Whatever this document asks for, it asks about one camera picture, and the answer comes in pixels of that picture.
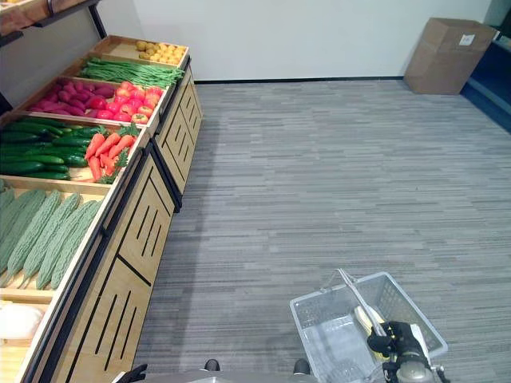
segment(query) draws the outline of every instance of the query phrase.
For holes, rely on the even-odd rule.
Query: produce display shelf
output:
[[[139,58],[140,51],[137,50],[137,42],[138,41],[146,41],[150,42],[152,44],[159,44],[159,42],[156,41],[147,41],[147,40],[137,40],[135,38],[124,38],[122,36],[114,36],[109,35],[103,40],[99,41],[90,51],[91,54],[94,54],[95,56],[99,58],[104,58],[106,60],[130,60],[134,62],[138,62],[139,64],[146,64],[146,65],[160,65],[160,66],[168,66],[173,68],[180,68],[183,69],[185,66],[185,62],[188,59],[189,55],[189,48],[185,46],[185,51],[183,56],[180,59],[179,64],[177,65],[170,65],[162,62],[157,61],[151,61],[151,60],[145,60],[143,58]],[[172,44],[169,42],[163,42],[163,44],[166,45],[176,45],[176,46],[182,46],[177,44]]]
[[[126,41],[124,48],[122,44],[110,45],[116,38]],[[123,123],[27,109],[41,100],[59,79],[106,83],[118,88],[118,83],[75,77],[83,61],[91,56],[164,65],[122,57],[123,49],[128,47],[138,55],[136,41],[119,37],[100,41],[61,76],[14,111],[5,113],[0,129],[25,116],[117,129]],[[105,52],[95,50],[102,45]],[[187,48],[180,62],[184,77],[164,89],[148,123],[136,125],[140,134],[129,153],[128,166],[113,184],[81,182],[91,178],[88,168],[71,168],[71,181],[0,175],[17,195],[37,188],[57,189],[64,195],[79,192],[84,202],[102,199],[99,212],[56,290],[36,290],[35,277],[24,289],[18,289],[20,274],[0,290],[13,304],[39,305],[45,311],[31,342],[0,345],[0,357],[8,361],[0,369],[0,383],[98,381],[99,376],[104,378],[102,381],[111,381],[120,371],[131,368],[172,216],[180,208],[203,116],[189,62]],[[173,178],[177,173],[184,175],[178,184]],[[100,349],[96,349],[98,342],[104,344]]]

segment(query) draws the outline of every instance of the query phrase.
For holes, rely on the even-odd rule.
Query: black metal frame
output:
[[[62,18],[66,18],[70,16],[71,14],[74,14],[75,12],[78,12],[79,10],[82,10],[86,7],[89,8],[90,17],[93,19],[94,25],[96,26],[97,33],[99,34],[100,38],[106,38],[107,33],[105,30],[105,26],[103,26],[103,21],[101,20],[101,16],[99,15],[99,12],[97,12],[97,4],[100,0],[87,0],[86,2],[81,2],[80,4],[77,4],[75,6],[71,6],[67,10],[63,10],[62,12],[58,12],[57,14],[53,11],[53,0],[47,0],[48,2],[48,10],[50,11],[50,16],[48,18],[45,18],[39,22],[34,23],[32,26],[35,26],[37,28],[44,28],[45,26],[48,26],[50,24],[53,24],[54,22],[59,21]],[[16,30],[10,34],[7,34],[6,36],[0,36],[0,47],[3,47],[4,45],[10,44],[12,41],[18,40],[19,38],[22,38],[24,36],[23,32],[21,30]],[[2,115],[5,112],[8,112],[12,110],[12,105],[10,102],[3,96],[2,93],[0,93],[0,115]]]

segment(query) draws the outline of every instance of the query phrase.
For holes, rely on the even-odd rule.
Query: green vegetable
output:
[[[65,136],[56,138],[52,141],[53,145],[57,146],[88,146],[90,138]]]
[[[43,164],[64,164],[64,160],[62,158],[56,156],[47,156],[47,155],[23,155],[23,156],[0,156],[1,162],[28,162],[28,161],[36,161],[42,162]]]
[[[68,126],[65,122],[51,120],[50,118],[44,118],[44,117],[23,117],[22,121],[34,122],[37,124],[44,124],[44,125],[51,125],[56,128],[66,128]]]
[[[67,173],[69,172],[69,168],[65,165],[45,165],[45,171]]]
[[[0,246],[0,273],[7,268],[7,262],[9,262],[10,255],[14,250],[16,243],[22,237],[25,229],[34,215],[38,212],[45,198],[45,192],[43,190],[37,190],[33,197],[30,198],[30,200],[27,201],[22,208],[18,209],[18,214],[14,223],[12,223],[12,226],[9,227],[9,235],[5,236],[2,245]]]
[[[10,228],[14,225],[16,217],[21,213],[23,208],[30,202],[32,198],[37,194],[36,190],[29,190],[21,194],[19,198],[14,199],[9,203],[5,209],[2,209],[0,214],[0,244],[7,234],[9,234]]]
[[[5,132],[27,132],[44,136],[48,133],[45,125],[32,124],[30,122],[11,122],[3,129]]]
[[[51,215],[50,219],[46,223],[39,235],[38,241],[30,250],[30,253],[26,257],[25,264],[23,265],[23,282],[31,278],[35,273],[38,272],[41,267],[42,261],[45,258],[46,250],[50,242],[55,238],[55,233],[58,228],[62,226],[62,223],[69,217],[69,215],[77,208],[80,202],[79,194],[72,194],[65,199],[63,203],[57,208],[57,210]]]
[[[62,155],[61,158],[64,160],[64,164],[68,166],[73,166],[75,168],[84,168],[87,166],[87,160],[83,157],[83,155]]]
[[[24,176],[31,177],[31,178],[47,178],[50,180],[60,180],[60,181],[71,180],[71,176],[69,175],[69,173],[61,173],[61,172],[35,172],[35,173],[27,173]]]
[[[66,239],[64,246],[62,247],[61,254],[58,257],[55,268],[53,269],[53,273],[51,275],[51,288],[57,289],[60,284],[62,277],[64,276],[71,259],[74,254],[77,252],[78,247],[80,246],[81,241],[83,240],[83,236],[87,232],[91,222],[96,216],[97,211],[101,203],[91,201],[89,208],[83,212],[81,215],[81,219],[78,222],[77,226],[74,228],[73,233],[69,238]]]
[[[0,173],[9,174],[13,176],[20,176],[23,174],[38,172],[44,169],[45,165],[37,161],[25,161],[25,162],[1,162],[0,161]]]
[[[18,240],[16,247],[10,255],[9,262],[7,263],[7,274],[3,280],[2,287],[5,287],[11,277],[14,277],[16,273],[23,268],[23,264],[30,250],[32,250],[32,246],[38,241],[39,235],[41,235],[48,220],[57,209],[60,202],[61,193],[56,190],[52,191],[48,198],[44,200],[32,220],[28,223],[28,227]]]
[[[82,216],[89,209],[89,205],[93,202],[94,201],[89,201],[88,203],[84,203],[78,207],[77,210],[73,211],[71,215],[61,223],[61,226],[55,232],[55,235],[46,248],[41,269],[39,269],[38,278],[35,281],[35,286],[38,290],[44,289],[48,282],[50,282],[53,269],[60,258],[65,241],[73,235],[76,226],[82,219]]]
[[[14,200],[14,190],[5,190],[0,194],[0,214],[3,214],[3,209],[6,209]]]
[[[130,81],[135,85],[158,85],[162,88],[176,84],[183,75],[184,72],[178,68],[108,61],[97,57],[91,57],[80,73],[80,77],[113,82]]]
[[[39,140],[39,136],[26,132],[2,132],[0,133],[0,140],[3,143],[34,142]]]
[[[85,146],[52,146],[48,148],[35,148],[25,152],[27,156],[33,154],[47,154],[49,156],[57,156],[61,157],[61,155],[69,155],[73,154],[75,156],[84,156],[85,150],[87,148]]]
[[[78,136],[78,137],[93,138],[93,135],[96,133],[101,133],[103,135],[106,135],[107,130],[105,129],[104,126],[98,125],[98,126],[94,126],[92,128],[74,129],[70,135]]]

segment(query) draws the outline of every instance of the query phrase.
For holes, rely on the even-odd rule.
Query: carrot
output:
[[[129,134],[123,136],[117,145],[111,147],[109,151],[109,157],[113,158],[117,156],[120,152],[122,152],[122,149],[131,147],[133,144],[135,144],[135,141],[135,137],[130,136]]]
[[[113,174],[113,171],[115,170],[115,162],[111,158],[105,156],[104,154],[100,155],[100,161],[103,161],[103,164],[105,165],[106,175],[111,176]]]
[[[101,178],[103,175],[103,172],[101,171],[101,168],[99,167],[99,159],[97,157],[90,157],[89,158],[89,167],[90,171],[93,173],[94,181],[97,181]]]
[[[93,136],[93,139],[90,141],[89,147],[87,147],[87,151],[85,152],[85,159],[88,160],[91,156],[94,155],[96,150],[105,142],[105,136],[101,133],[96,133]]]
[[[117,133],[112,133],[109,138],[105,140],[103,144],[96,150],[96,154],[94,154],[96,157],[99,157],[100,154],[107,152],[110,150],[112,146],[117,144],[121,140],[121,136]]]

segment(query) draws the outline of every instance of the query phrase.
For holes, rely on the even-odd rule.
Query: gray plastic basket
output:
[[[447,344],[405,291],[387,273],[358,279],[357,290],[386,321],[417,324],[430,357]],[[380,378],[381,362],[369,350],[364,329],[355,318],[359,303],[345,285],[317,291],[290,302],[291,312],[312,372],[320,383],[362,383]]]

